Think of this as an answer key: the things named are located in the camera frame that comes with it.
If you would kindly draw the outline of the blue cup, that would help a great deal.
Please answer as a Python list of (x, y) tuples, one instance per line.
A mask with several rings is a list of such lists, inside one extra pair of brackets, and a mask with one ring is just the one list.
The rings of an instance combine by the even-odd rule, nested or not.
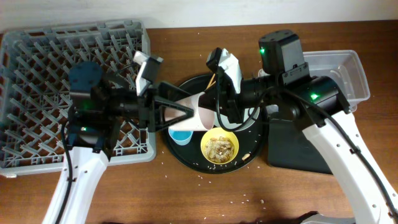
[(175, 131), (169, 129), (169, 136), (179, 146), (185, 146), (191, 141), (193, 131)]

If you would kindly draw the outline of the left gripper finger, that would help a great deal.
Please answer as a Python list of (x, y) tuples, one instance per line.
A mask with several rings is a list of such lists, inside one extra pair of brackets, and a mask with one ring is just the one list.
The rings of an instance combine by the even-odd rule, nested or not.
[(155, 130), (161, 131), (192, 118), (194, 110), (160, 96), (154, 98)]
[(192, 94), (168, 82), (158, 84), (159, 95), (170, 101), (179, 101), (191, 96)]

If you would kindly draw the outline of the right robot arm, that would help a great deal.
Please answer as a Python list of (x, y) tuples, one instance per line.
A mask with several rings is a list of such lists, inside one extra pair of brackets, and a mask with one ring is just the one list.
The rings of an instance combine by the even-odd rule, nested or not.
[(245, 110), (277, 105), (327, 163), (349, 200), (356, 223), (396, 223), (397, 194), (363, 141), (348, 100), (334, 80), (313, 77), (297, 34), (278, 30), (259, 39), (265, 75), (245, 80), (237, 58), (216, 48), (206, 66), (216, 83), (200, 106), (239, 129)]

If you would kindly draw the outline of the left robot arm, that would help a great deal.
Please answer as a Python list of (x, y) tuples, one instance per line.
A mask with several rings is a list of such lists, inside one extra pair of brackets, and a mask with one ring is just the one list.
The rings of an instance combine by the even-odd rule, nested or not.
[(193, 117), (193, 109), (169, 100), (168, 91), (179, 91), (178, 87), (153, 84), (159, 67), (153, 58), (142, 62), (136, 80), (144, 86), (135, 90), (95, 62), (82, 62), (70, 70), (72, 105), (61, 127), (64, 162), (44, 223), (85, 222), (122, 119), (137, 119), (137, 128), (156, 132)]

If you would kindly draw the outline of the grey plate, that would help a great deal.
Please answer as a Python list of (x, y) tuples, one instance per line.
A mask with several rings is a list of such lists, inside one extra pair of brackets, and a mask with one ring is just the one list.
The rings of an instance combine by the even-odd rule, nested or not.
[(228, 129), (234, 129), (237, 127), (241, 127), (237, 129), (237, 131), (244, 131), (245, 129), (252, 126), (259, 117), (260, 109), (255, 111), (255, 108), (246, 108), (244, 110), (243, 122), (242, 123), (231, 123), (225, 115), (221, 115), (222, 123)]

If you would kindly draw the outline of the pink cup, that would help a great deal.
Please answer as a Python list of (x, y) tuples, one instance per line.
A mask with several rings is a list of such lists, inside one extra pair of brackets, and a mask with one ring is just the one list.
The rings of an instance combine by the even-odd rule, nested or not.
[(169, 128), (174, 131), (208, 131), (213, 128), (215, 112), (199, 107), (199, 99), (205, 92), (176, 101), (176, 103), (194, 110), (192, 118), (173, 124)]

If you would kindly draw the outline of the yellow bowl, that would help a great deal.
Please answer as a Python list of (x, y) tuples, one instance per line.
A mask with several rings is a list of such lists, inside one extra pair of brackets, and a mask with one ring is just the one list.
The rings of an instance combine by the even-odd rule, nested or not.
[(206, 160), (224, 165), (238, 155), (239, 141), (234, 133), (222, 128), (213, 128), (201, 138), (200, 148)]

